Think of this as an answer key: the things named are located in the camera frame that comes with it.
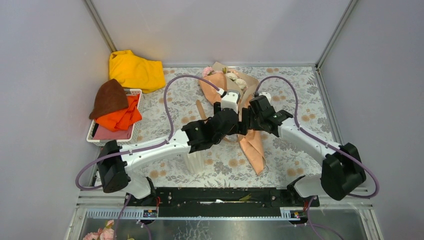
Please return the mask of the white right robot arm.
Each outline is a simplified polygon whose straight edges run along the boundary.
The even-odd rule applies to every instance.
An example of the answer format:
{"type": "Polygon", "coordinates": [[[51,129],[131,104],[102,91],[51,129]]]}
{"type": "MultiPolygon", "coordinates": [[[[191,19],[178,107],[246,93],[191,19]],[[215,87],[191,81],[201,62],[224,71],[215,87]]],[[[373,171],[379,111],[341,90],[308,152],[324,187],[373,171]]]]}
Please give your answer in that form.
{"type": "Polygon", "coordinates": [[[290,142],[321,166],[319,174],[301,176],[287,186],[286,198],[291,205],[299,206],[308,197],[323,194],[340,201],[367,179],[365,170],[359,166],[361,160],[350,159],[359,156],[354,145],[325,142],[324,138],[302,128],[291,113],[275,111],[264,95],[251,99],[249,104],[252,129],[290,142]]]}

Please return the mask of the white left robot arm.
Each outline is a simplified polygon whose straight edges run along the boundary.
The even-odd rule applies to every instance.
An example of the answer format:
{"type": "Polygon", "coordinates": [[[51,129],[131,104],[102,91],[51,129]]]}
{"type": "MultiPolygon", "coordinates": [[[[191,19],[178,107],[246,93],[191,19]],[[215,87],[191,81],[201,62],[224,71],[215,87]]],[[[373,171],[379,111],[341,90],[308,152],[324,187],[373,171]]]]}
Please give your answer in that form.
{"type": "Polygon", "coordinates": [[[183,154],[193,154],[218,145],[227,135],[245,135],[250,126],[250,110],[243,107],[241,116],[231,108],[214,104],[214,115],[206,120],[189,122],[177,130],[170,140],[157,138],[141,147],[120,146],[116,140],[107,142],[100,151],[97,169],[104,193],[124,191],[132,194],[142,205],[155,200],[153,185],[147,178],[137,177],[134,170],[143,164],[183,154]]]}

